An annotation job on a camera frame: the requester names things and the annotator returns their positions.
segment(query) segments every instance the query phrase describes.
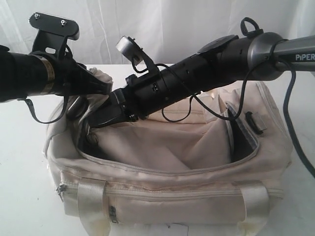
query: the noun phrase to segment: white table surface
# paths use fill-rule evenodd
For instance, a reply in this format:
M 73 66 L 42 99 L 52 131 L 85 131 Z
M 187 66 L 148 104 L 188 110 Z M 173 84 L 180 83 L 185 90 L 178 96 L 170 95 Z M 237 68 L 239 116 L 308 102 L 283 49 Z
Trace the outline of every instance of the white table surface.
M 97 65 L 113 77 L 114 89 L 125 84 L 133 73 L 131 65 Z M 268 82 L 272 95 L 282 107 L 289 81 L 284 73 Z M 291 117 L 308 158 L 315 164 L 315 78 L 298 72 L 290 102 Z M 57 96 L 34 97 L 38 117 L 47 120 L 61 100 Z M 0 236 L 86 236 L 79 218 L 66 216 L 46 169 L 42 155 L 46 126 L 35 122 L 24 102 L 0 104 Z M 292 165 L 283 175 L 284 200 L 271 212 L 260 236 L 315 235 L 315 180 L 295 152 Z M 111 236 L 226 235 L 224 230 L 210 231 L 207 226 L 175 225 L 114 226 Z

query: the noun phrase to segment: canvas bag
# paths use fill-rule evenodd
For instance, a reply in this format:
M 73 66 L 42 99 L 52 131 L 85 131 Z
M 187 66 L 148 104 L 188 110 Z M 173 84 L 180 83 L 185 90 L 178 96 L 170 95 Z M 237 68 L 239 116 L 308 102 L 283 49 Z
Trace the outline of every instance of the canvas bag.
M 200 99 L 228 116 L 238 109 L 240 90 L 236 82 Z M 263 82 L 248 82 L 236 121 L 218 119 L 193 100 L 191 115 L 180 123 L 165 121 L 159 111 L 147 120 L 91 129 L 87 136 L 82 121 L 106 98 L 89 95 L 81 119 L 50 124 L 44 147 L 65 213 L 80 217 L 89 235 L 108 235 L 111 223 L 237 224 L 247 236 L 265 225 L 283 197 L 280 177 L 292 144 Z M 184 117 L 188 103 L 167 107 L 165 115 Z M 247 123 L 248 111 L 265 126 L 263 134 Z

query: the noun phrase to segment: bag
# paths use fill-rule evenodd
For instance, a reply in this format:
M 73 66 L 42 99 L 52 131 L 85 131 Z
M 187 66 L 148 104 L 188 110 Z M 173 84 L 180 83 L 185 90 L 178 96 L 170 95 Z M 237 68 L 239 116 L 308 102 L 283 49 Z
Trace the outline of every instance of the bag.
M 240 93 L 235 82 L 200 99 L 227 117 L 236 114 Z M 104 97 L 88 99 L 83 117 Z M 165 115 L 179 119 L 188 108 L 184 99 Z M 283 198 L 280 177 L 292 144 L 263 82 L 248 82 L 235 121 L 216 118 L 195 100 L 179 123 L 158 111 L 86 132 L 83 120 L 50 124 L 44 153 L 65 213 L 80 217 L 90 236 L 108 235 L 111 223 L 237 224 L 242 235 L 252 236 Z

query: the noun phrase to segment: bag handle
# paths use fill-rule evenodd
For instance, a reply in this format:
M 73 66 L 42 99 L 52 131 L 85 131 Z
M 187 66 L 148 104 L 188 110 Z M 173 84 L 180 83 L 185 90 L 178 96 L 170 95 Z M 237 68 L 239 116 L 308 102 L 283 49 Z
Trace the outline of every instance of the bag handle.
M 244 181 L 236 183 L 240 188 L 245 205 L 245 219 L 238 222 L 241 236 L 255 236 L 268 220 L 269 194 L 261 181 Z
M 89 236 L 108 236 L 110 219 L 105 181 L 81 178 L 78 187 L 78 210 L 81 223 Z

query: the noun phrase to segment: screw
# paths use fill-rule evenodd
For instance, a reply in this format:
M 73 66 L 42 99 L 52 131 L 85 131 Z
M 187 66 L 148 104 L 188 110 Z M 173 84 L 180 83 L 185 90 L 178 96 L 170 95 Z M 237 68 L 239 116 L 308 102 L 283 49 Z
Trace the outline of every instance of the screw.
M 61 20 L 61 25 L 62 25 L 62 26 L 65 26 L 66 24 L 67 24 L 67 21 Z

